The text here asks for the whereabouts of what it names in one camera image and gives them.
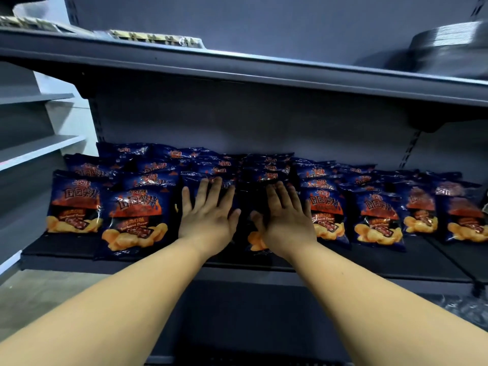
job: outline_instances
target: floor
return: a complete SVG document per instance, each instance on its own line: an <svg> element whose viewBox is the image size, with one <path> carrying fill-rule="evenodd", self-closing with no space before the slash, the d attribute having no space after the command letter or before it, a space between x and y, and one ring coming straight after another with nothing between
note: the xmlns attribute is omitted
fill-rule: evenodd
<svg viewBox="0 0 488 366"><path fill-rule="evenodd" d="M0 342L107 275L18 271L0 285Z"/></svg>

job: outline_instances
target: bare arm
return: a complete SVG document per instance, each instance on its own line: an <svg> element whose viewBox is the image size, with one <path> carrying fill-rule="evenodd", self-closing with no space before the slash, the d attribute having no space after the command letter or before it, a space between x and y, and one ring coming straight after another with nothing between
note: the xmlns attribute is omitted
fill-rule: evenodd
<svg viewBox="0 0 488 366"><path fill-rule="evenodd" d="M222 180L195 207L183 190L180 239L102 280L0 344L2 365L142 365L202 264L231 240L239 210L227 219L234 189L217 207Z"/></svg>
<svg viewBox="0 0 488 366"><path fill-rule="evenodd" d="M317 243L293 188L268 187L271 219L252 218L333 320L358 366L488 364L488 333Z"/></svg>

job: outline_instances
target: person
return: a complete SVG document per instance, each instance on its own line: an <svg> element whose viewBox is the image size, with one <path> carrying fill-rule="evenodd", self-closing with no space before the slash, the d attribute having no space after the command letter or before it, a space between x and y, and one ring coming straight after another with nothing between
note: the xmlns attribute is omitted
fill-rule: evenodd
<svg viewBox="0 0 488 366"><path fill-rule="evenodd" d="M0 343L5 366L141 365L172 309L205 261L231 240L222 179L204 178L190 202L182 191L179 239L109 276ZM270 219L251 214L266 245L293 265L355 365L488 364L488 333L352 263L317 242L310 206L282 182L266 188Z"/></svg>

